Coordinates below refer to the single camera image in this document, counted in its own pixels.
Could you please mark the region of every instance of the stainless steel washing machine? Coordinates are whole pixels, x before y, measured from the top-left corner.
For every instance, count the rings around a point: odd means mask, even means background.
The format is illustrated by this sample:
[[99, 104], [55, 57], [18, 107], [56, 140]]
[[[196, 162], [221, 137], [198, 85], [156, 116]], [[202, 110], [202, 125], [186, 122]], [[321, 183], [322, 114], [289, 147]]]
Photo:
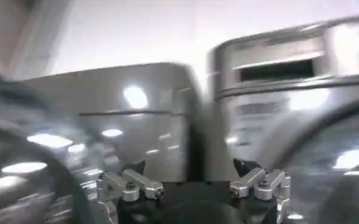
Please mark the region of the stainless steel washing machine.
[[359, 18], [239, 38], [214, 53], [209, 179], [234, 178], [232, 158], [284, 169], [284, 223], [359, 223]]
[[123, 164], [145, 160], [145, 175], [183, 181], [188, 133], [198, 107], [190, 78], [184, 66], [158, 63], [71, 72], [23, 84], [89, 122], [114, 143]]

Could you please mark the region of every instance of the metal bracket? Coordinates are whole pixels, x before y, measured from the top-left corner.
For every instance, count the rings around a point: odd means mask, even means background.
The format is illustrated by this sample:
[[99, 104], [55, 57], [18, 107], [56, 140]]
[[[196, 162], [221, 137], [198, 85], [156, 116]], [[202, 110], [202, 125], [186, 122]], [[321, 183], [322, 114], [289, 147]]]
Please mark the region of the metal bracket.
[[287, 207], [290, 204], [290, 199], [279, 199], [277, 198], [277, 224], [282, 223], [283, 218], [286, 216]]
[[97, 199], [107, 202], [119, 197], [124, 201], [137, 201], [140, 197], [140, 188], [124, 180], [113, 172], [104, 172], [96, 181]]
[[107, 217], [108, 224], [117, 224], [117, 210], [116, 206], [112, 201], [98, 201], [99, 209], [104, 213], [105, 217]]
[[127, 181], [133, 182], [140, 187], [147, 198], [159, 199], [163, 197], [163, 185], [161, 182], [150, 180], [131, 169], [124, 170], [122, 176]]
[[261, 200], [270, 200], [273, 195], [287, 199], [290, 197], [290, 179], [285, 171], [274, 170], [254, 186], [254, 195]]
[[231, 196], [235, 198], [243, 198], [249, 195], [249, 189], [258, 181], [262, 180], [266, 175], [266, 171], [261, 168], [255, 168], [237, 181], [229, 183]]

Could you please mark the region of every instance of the appliance top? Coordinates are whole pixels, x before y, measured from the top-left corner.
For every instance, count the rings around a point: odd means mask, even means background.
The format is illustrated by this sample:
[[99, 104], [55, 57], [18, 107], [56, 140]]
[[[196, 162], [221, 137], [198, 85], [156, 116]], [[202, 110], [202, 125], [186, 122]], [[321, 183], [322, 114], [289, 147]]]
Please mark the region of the appliance top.
[[172, 113], [173, 98], [193, 88], [186, 67], [171, 63], [92, 69], [25, 80], [74, 113]]
[[357, 75], [359, 17], [236, 38], [217, 46], [213, 56], [217, 93], [244, 83]]

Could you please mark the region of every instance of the white wall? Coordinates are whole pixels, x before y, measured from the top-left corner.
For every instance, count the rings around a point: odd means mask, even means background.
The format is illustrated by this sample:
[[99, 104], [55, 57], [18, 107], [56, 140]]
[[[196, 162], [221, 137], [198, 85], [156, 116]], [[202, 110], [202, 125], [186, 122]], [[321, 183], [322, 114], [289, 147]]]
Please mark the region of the white wall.
[[[359, 15], [359, 0], [73, 0], [45, 69], [16, 79], [135, 63], [189, 64], [207, 93], [208, 58], [223, 41]], [[25, 61], [25, 66], [36, 57]]]
[[0, 74], [9, 67], [29, 12], [14, 0], [0, 0]]

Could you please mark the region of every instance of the screw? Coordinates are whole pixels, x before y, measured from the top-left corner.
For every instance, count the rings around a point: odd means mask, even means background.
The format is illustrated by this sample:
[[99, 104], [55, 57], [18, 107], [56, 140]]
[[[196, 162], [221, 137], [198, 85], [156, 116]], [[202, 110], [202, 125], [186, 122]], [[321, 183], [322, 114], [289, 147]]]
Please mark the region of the screw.
[[237, 198], [238, 197], [237, 191], [229, 190], [229, 197], [231, 198]]
[[133, 182], [128, 182], [128, 183], [126, 183], [126, 185], [125, 185], [125, 188], [126, 188], [127, 190], [131, 190], [131, 189], [133, 189], [133, 188], [135, 188], [135, 187], [136, 187], [136, 184], [133, 183]]
[[155, 197], [157, 199], [163, 198], [163, 189], [157, 189], [155, 192]]
[[269, 183], [266, 180], [263, 180], [262, 182], [258, 183], [258, 186], [267, 187], [267, 186], [269, 186]]

